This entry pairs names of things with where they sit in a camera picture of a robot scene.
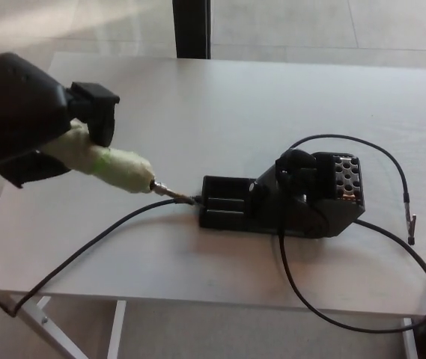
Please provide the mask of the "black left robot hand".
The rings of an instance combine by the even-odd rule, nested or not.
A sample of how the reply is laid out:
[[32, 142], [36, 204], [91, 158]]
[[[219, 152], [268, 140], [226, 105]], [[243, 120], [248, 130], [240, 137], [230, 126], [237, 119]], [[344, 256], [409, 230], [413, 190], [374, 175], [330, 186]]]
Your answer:
[[22, 188], [69, 172], [42, 146], [71, 128], [87, 126], [87, 137], [107, 147], [115, 130], [119, 96], [97, 83], [74, 82], [66, 88], [26, 59], [0, 53], [0, 176]]

